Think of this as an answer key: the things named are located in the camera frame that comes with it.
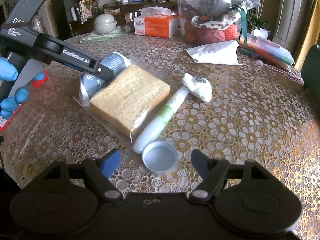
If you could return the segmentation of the blue gloved left hand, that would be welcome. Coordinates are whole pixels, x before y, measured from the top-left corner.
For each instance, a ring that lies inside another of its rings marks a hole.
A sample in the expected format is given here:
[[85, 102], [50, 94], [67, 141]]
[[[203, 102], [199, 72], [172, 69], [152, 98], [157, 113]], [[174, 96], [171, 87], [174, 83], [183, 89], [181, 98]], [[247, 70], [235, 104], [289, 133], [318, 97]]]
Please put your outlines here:
[[28, 84], [33, 78], [43, 79], [43, 75], [41, 75], [43, 71], [44, 66], [41, 62], [30, 59], [19, 74], [16, 67], [1, 57], [1, 81], [13, 85], [8, 92], [5, 92], [5, 97], [1, 99], [1, 116], [3, 118], [8, 119], [18, 106], [18, 102], [15, 101], [16, 91]]

